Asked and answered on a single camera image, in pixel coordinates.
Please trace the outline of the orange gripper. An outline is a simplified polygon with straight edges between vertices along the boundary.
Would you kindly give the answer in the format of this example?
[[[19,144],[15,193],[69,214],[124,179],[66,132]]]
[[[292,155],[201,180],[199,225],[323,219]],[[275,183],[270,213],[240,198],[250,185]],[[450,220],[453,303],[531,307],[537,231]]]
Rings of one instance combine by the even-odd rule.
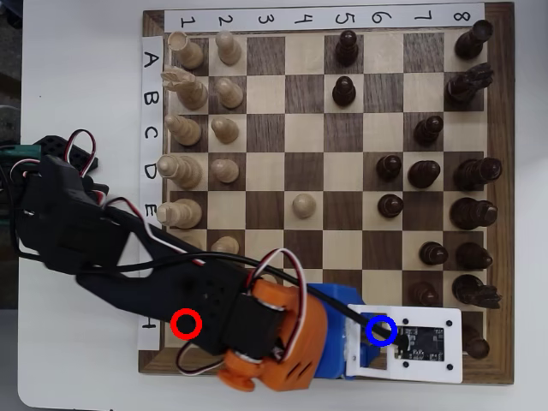
[[[364,304],[354,287],[335,283],[309,283],[308,287],[344,306]],[[223,335],[228,350],[223,369],[217,373],[221,381],[231,388],[251,392],[255,379],[275,391],[304,390],[313,377],[354,380],[354,376],[346,374],[346,316],[312,295],[306,296],[301,333],[291,354],[284,360],[274,358],[275,347],[289,346],[300,296],[296,287],[257,282],[252,294],[237,297]]]

